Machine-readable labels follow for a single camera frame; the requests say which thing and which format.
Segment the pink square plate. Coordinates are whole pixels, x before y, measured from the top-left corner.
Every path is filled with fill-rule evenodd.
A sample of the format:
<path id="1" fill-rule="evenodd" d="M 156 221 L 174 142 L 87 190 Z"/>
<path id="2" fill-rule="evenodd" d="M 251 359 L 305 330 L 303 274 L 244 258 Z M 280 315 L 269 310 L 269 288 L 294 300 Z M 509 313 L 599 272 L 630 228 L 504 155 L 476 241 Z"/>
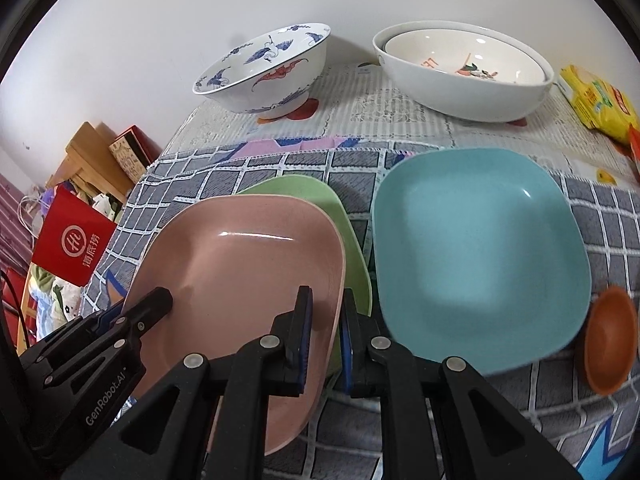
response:
<path id="1" fill-rule="evenodd" d="M 312 290 L 314 312 L 307 381 L 298 398 L 269 401 L 265 452 L 292 442 L 321 396 L 335 347 L 345 281 L 345 249 L 318 206 L 281 195 L 206 198 L 183 209 L 154 238 L 134 274 L 125 306 L 155 287 L 174 304 L 142 338 L 141 398 L 192 352 L 217 359 L 269 332 L 292 310 L 299 287 Z"/>

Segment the teal square plate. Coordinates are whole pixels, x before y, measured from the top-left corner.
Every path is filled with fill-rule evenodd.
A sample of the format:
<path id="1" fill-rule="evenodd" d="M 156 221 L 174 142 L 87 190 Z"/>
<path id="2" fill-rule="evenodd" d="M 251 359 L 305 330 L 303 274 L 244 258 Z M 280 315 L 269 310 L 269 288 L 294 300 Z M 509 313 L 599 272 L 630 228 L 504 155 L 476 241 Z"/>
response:
<path id="1" fill-rule="evenodd" d="M 591 274 L 559 185 L 503 148 L 413 155 L 371 209 L 390 336 L 415 356 L 491 375 L 563 349 L 585 321 Z"/>

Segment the red paper bag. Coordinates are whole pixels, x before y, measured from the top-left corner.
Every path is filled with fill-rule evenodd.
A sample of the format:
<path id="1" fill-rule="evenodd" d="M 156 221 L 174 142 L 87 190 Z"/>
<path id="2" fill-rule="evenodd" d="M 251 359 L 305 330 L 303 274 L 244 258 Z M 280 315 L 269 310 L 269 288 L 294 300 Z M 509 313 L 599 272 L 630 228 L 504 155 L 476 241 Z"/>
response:
<path id="1" fill-rule="evenodd" d="M 85 286 L 115 228 L 112 220 L 59 188 L 44 218 L 32 263 L 66 282 Z"/>

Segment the grey checkered cloth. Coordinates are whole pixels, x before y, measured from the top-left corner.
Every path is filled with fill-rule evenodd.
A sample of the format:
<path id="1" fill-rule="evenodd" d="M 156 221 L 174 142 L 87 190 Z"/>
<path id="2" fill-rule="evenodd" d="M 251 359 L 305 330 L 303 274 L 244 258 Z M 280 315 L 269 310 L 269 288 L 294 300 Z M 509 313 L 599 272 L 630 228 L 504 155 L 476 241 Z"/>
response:
<path id="1" fill-rule="evenodd" d="M 382 315 L 356 309 L 337 224 L 309 200 L 242 193 L 187 206 L 153 240 L 127 309 L 139 321 L 136 405 L 70 479 L 257 479 L 310 421 L 334 347 L 346 390 L 382 404 L 389 479 L 575 479 L 489 376 L 585 334 L 603 307 L 555 180 L 500 148 L 405 159 L 372 204 Z"/>

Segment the wooden board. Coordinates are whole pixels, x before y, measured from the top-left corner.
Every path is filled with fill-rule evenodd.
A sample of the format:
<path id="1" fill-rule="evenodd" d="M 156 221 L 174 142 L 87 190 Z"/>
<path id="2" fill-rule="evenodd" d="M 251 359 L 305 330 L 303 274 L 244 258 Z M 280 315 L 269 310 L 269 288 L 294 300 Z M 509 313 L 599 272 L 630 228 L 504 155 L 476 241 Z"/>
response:
<path id="1" fill-rule="evenodd" d="M 76 180 L 82 188 L 88 185 L 100 193 L 108 194 L 126 203 L 134 187 L 110 151 L 112 137 L 84 122 L 68 141 L 65 157 L 58 169 L 50 175 L 46 188 L 54 188 L 66 180 Z"/>

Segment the small brown bowl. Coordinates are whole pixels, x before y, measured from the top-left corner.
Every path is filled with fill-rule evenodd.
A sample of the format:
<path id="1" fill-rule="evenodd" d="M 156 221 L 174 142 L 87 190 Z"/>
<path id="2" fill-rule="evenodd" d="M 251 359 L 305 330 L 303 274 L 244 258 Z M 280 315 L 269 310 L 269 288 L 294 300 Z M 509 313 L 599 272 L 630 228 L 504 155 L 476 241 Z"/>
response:
<path id="1" fill-rule="evenodd" d="M 638 314 L 625 289 L 610 286 L 592 304 L 582 332 L 580 371 L 600 396 L 625 382 L 638 348 Z"/>

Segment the patterned brown box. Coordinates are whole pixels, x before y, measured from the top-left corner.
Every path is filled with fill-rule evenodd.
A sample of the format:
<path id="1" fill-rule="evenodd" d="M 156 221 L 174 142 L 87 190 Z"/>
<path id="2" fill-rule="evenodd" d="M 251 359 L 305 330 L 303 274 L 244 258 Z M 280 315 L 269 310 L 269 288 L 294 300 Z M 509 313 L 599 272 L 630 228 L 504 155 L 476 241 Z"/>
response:
<path id="1" fill-rule="evenodd" d="M 136 125 L 116 136 L 108 149 L 132 183 L 137 183 L 160 156 L 160 148 Z"/>

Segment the blue crane patterned bowl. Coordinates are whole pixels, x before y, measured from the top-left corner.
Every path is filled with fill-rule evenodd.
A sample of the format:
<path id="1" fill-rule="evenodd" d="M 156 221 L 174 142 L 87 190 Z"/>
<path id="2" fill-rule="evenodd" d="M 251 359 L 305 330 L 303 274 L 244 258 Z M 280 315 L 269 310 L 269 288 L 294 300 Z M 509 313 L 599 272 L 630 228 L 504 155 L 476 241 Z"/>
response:
<path id="1" fill-rule="evenodd" d="M 301 107 L 326 65 L 331 27 L 302 23 L 233 48 L 194 82 L 192 92 L 236 114 L 279 118 Z"/>

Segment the newspaper print table mat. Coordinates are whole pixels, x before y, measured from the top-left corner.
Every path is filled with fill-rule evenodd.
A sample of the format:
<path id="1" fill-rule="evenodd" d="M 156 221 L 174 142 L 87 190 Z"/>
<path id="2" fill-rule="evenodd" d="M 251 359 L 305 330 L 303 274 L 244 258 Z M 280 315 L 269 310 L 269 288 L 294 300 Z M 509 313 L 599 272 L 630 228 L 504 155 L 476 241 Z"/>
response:
<path id="1" fill-rule="evenodd" d="M 410 100 L 373 64 L 326 68 L 311 87 L 319 105 L 304 119 L 260 122 L 203 102 L 164 152 L 175 154 L 265 139 L 360 138 L 440 148 L 507 148 L 538 164 L 620 188 L 638 188 L 632 162 L 611 140 L 587 130 L 558 88 L 513 124 L 482 124 L 433 112 Z"/>

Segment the orange snack packet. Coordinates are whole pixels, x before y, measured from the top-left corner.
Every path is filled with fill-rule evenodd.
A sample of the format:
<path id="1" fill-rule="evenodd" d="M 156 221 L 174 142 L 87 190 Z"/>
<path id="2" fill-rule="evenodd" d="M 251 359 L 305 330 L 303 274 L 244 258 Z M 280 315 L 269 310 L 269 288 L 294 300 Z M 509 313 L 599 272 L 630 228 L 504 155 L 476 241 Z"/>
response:
<path id="1" fill-rule="evenodd" d="M 628 141 L 634 166 L 636 166 L 637 172 L 640 174 L 640 131 L 634 128 L 633 125 L 628 127 Z"/>

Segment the large white bowl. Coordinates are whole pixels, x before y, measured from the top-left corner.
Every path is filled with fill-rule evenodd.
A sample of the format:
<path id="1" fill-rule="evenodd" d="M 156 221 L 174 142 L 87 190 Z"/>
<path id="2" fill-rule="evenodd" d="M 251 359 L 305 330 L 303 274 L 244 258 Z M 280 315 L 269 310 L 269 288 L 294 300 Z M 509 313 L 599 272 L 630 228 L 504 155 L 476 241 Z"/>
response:
<path id="1" fill-rule="evenodd" d="M 403 32 L 419 29 L 454 29 L 475 32 L 521 49 L 544 70 L 542 84 L 504 84 L 432 70 L 385 52 L 386 42 Z M 406 96 L 430 110 L 471 122 L 515 122 L 540 107 L 554 83 L 554 70 L 535 49 L 511 36 L 486 27 L 453 21 L 413 21 L 386 27 L 372 39 L 386 76 Z"/>

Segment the yellow snack packet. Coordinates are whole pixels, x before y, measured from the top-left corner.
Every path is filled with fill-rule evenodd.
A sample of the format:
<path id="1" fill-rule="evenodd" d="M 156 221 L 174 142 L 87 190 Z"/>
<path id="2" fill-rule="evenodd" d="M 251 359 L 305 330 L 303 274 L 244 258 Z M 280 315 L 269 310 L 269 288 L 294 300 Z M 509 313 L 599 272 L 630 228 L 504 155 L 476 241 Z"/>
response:
<path id="1" fill-rule="evenodd" d="M 630 145 L 629 133 L 639 131 L 639 118 L 623 91 L 573 64 L 560 70 L 558 85 L 585 127 Z"/>

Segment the white bowl orange drawing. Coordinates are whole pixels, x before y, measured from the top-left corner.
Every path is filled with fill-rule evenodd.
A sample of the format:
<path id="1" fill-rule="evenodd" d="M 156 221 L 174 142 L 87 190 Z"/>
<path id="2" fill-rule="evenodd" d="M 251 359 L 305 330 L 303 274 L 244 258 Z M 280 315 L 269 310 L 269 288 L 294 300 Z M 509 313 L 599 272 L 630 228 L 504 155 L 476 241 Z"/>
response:
<path id="1" fill-rule="evenodd" d="M 542 84 L 546 75 L 527 53 L 504 41 L 454 29 L 419 29 L 388 40 L 395 58 L 442 73 L 504 84 Z"/>

